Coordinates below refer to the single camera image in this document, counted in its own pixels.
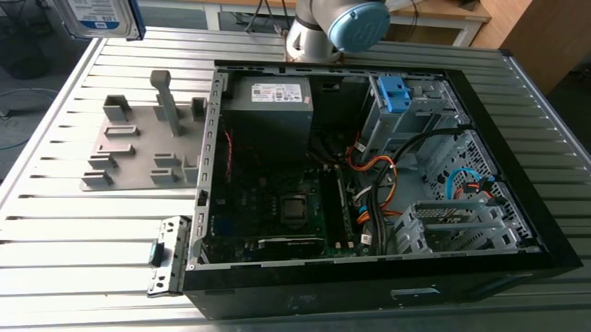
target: black cable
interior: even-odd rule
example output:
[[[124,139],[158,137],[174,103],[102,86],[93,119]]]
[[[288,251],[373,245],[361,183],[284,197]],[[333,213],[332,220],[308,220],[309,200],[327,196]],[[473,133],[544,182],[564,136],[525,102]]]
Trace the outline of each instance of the black cable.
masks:
[[[244,22],[233,12],[229,12],[229,14],[233,16],[233,18],[236,19],[236,24],[246,24],[246,22]]]
[[[256,5],[254,13],[252,14],[250,22],[248,22],[246,27],[244,28],[244,32],[248,32],[250,29],[252,23],[254,22],[256,16],[258,14],[260,6],[263,5],[263,0],[258,0],[258,4]]]
[[[415,34],[416,26],[419,25],[419,7],[416,6],[415,0],[411,0],[411,2],[412,2],[412,7],[415,9],[415,12],[412,14],[412,21],[411,21],[409,28],[408,28],[407,38],[404,38],[401,40],[403,42],[404,41],[407,42],[409,40],[409,38]]]
[[[437,135],[459,135],[464,131],[465,131],[464,128],[441,128],[441,129],[435,129],[432,131],[425,131],[424,133],[420,133],[419,135],[411,137],[411,139],[408,139],[408,141],[403,144],[400,149],[396,150],[396,153],[392,157],[392,161],[396,164],[397,161],[400,160],[400,157],[403,156],[403,154],[405,154],[415,147],[415,145],[417,145],[427,138],[429,138],[432,136],[437,136]],[[376,225],[384,225],[384,229],[385,229],[385,224],[383,222],[381,212],[379,210],[379,203],[377,203],[377,189],[379,189],[379,184],[381,183],[381,181],[385,177],[385,174],[388,173],[388,170],[389,170],[389,164],[387,164],[380,169],[376,180],[375,180],[372,187],[371,187],[369,196],[367,198],[367,211],[369,213],[369,220],[372,220],[373,224],[376,224]],[[388,250],[387,243],[388,243],[388,237],[385,237],[385,240],[383,242],[383,252],[384,253]]]
[[[277,27],[280,30],[280,25],[279,25],[277,21],[275,21],[273,13],[271,12],[271,6],[268,5],[268,0],[265,0],[265,6],[267,6],[267,10],[268,10],[268,17],[271,17],[271,20],[273,22],[273,27]]]
[[[285,15],[285,29],[289,29],[289,17],[287,16],[287,7],[285,7],[285,0],[280,0],[281,5],[284,5],[284,15]]]

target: side panel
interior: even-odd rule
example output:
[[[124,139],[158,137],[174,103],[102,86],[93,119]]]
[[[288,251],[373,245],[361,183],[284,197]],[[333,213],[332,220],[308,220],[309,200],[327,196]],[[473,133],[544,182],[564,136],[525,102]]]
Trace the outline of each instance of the side panel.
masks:
[[[528,275],[481,273],[201,290],[185,295],[208,319],[228,320],[460,303],[473,300],[484,286],[497,290],[528,278]]]

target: metal bracket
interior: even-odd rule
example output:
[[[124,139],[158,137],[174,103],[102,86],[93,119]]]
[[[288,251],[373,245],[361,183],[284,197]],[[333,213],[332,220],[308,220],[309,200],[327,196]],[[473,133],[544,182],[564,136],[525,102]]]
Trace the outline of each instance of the metal bracket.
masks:
[[[152,278],[148,285],[148,297],[182,295],[182,275],[186,264],[190,221],[182,216],[164,219],[160,234],[152,244],[149,265]]]

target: aluminum workbench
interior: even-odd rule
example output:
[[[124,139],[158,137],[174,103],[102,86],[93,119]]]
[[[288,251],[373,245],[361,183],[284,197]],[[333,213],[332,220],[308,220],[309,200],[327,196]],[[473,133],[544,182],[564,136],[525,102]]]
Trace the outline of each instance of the aluminum workbench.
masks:
[[[222,325],[206,322],[185,297],[145,297],[158,219],[192,215],[194,190],[80,191],[104,98],[125,94],[130,104],[156,104],[148,77],[164,68],[176,101],[188,103],[208,97],[213,59],[281,61],[281,45],[273,35],[169,28],[148,29],[144,41],[90,43],[0,187],[0,326],[229,331],[264,322],[281,331],[588,331],[589,156],[515,60],[447,46],[381,43],[347,62],[464,71],[584,267],[473,304]]]

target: wire bundle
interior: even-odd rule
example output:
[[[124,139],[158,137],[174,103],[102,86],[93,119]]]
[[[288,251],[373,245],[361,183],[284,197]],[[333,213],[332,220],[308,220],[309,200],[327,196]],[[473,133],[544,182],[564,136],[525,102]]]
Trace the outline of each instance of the wire bundle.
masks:
[[[397,161],[400,160],[401,156],[420,143],[423,142],[427,138],[432,137],[432,136],[437,136],[437,135],[459,135],[464,132],[464,128],[443,128],[443,129],[435,129],[432,131],[427,131],[424,133],[420,133],[419,135],[411,137],[411,139],[408,139],[408,141],[403,144],[403,146],[400,147],[400,149],[397,149],[392,160],[392,163],[397,163]],[[371,187],[371,191],[369,191],[369,196],[367,198],[367,211],[368,211],[368,215],[369,215],[369,220],[373,221],[373,224],[376,225],[379,234],[381,233],[383,235],[385,235],[385,224],[384,224],[384,220],[383,220],[383,214],[380,212],[380,204],[377,203],[377,189],[379,189],[379,184],[381,183],[385,174],[388,173],[388,166],[384,166],[377,174],[377,178],[373,182],[373,185]],[[388,251],[388,246],[387,246],[387,238],[381,237],[379,235],[379,243],[377,243],[377,250],[376,253],[380,254],[387,254]]]

